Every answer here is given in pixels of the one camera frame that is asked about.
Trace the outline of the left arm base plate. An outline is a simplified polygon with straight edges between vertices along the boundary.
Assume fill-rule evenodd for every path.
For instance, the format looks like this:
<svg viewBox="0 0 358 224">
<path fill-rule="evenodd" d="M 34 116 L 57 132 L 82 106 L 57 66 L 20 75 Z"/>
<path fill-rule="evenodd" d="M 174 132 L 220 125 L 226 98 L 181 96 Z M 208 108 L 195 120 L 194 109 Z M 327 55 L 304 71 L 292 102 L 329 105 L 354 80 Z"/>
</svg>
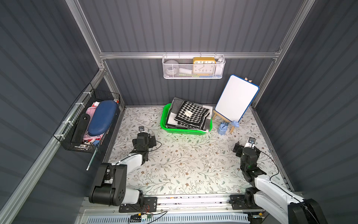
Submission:
<svg viewBox="0 0 358 224">
<path fill-rule="evenodd" d="M 148 212 L 156 212 L 158 205 L 157 197 L 144 197 L 140 198 L 138 203 L 136 204 L 122 204 L 119 207 L 119 213 L 148 213 Z"/>
</svg>

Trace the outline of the grey black checkered scarf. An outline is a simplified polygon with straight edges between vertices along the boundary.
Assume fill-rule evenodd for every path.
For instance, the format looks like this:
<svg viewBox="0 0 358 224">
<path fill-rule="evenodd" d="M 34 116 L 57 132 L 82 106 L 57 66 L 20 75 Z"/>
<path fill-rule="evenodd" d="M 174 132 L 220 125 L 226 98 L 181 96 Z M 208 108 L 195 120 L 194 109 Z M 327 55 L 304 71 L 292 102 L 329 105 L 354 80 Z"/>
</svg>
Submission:
<svg viewBox="0 0 358 224">
<path fill-rule="evenodd" d="M 177 116 L 177 114 L 178 114 L 178 112 L 180 110 L 180 107 L 184 102 L 185 102 L 185 100 L 183 100 L 183 99 L 179 99 L 179 98 L 174 98 L 173 99 L 172 105 L 171 105 L 171 107 L 169 109 L 169 115 L 168 115 L 168 118 L 167 118 L 167 121 L 166 121 L 166 127 L 167 128 L 195 129 L 195 128 L 188 128 L 186 126 L 179 125 L 178 122 L 174 119 Z M 211 117 L 212 117 L 213 107 L 208 106 L 208 105 L 202 105 L 202 104 L 194 103 L 194 102 L 193 102 L 193 104 L 195 104 L 197 106 L 200 106 L 200 107 L 207 108 L 209 110 L 209 115 L 205 119 L 204 126 L 203 126 L 203 128 L 200 128 L 200 130 L 207 131 L 209 129 L 209 126 L 210 126 L 210 120 L 211 120 Z"/>
</svg>

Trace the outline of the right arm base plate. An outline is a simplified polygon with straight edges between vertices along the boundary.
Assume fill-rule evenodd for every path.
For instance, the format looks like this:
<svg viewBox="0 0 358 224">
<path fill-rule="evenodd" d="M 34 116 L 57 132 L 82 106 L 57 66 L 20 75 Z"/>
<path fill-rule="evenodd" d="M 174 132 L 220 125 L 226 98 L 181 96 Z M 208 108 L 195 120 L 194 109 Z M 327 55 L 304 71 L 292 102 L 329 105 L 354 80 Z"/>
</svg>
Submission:
<svg viewBox="0 0 358 224">
<path fill-rule="evenodd" d="M 247 195 L 230 195 L 229 203 L 233 210 L 255 210 L 262 209 L 254 202 L 252 196 Z"/>
</svg>

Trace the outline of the black white houndstooth scarf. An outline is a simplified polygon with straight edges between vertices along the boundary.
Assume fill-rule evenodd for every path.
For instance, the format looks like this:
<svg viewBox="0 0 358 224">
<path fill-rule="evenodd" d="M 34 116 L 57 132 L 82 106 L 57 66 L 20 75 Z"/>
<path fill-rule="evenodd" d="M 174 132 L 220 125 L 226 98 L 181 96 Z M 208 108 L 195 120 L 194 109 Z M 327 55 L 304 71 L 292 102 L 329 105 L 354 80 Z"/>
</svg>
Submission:
<svg viewBox="0 0 358 224">
<path fill-rule="evenodd" d="M 210 110 L 203 106 L 184 101 L 174 120 L 176 120 L 179 125 L 203 130 L 209 113 Z"/>
</svg>

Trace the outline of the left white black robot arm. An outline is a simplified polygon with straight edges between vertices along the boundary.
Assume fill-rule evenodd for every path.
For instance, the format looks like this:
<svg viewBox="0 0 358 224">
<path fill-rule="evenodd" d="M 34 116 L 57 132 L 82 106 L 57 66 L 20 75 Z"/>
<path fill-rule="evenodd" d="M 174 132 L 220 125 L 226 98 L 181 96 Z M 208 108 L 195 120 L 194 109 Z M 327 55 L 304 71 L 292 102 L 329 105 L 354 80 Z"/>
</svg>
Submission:
<svg viewBox="0 0 358 224">
<path fill-rule="evenodd" d="M 143 191 L 127 187 L 127 175 L 144 165 L 149 153 L 157 145 L 154 135 L 139 126 L 136 139 L 132 140 L 133 150 L 124 159 L 115 163 L 101 163 L 89 194 L 89 202 L 108 206 L 144 206 Z"/>
</svg>

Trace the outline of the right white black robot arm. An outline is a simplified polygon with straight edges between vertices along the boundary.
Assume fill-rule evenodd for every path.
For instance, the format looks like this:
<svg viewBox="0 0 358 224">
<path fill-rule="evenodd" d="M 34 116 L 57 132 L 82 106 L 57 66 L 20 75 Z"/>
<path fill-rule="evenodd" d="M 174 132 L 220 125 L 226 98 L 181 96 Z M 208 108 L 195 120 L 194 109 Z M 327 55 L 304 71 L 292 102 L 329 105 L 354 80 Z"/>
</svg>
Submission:
<svg viewBox="0 0 358 224">
<path fill-rule="evenodd" d="M 241 200 L 248 208 L 260 207 L 281 224 L 327 224 L 324 213 L 313 199 L 305 199 L 272 181 L 257 161 L 262 153 L 250 137 L 245 145 L 235 144 L 233 152 L 240 158 L 240 170 L 251 185 Z"/>
</svg>

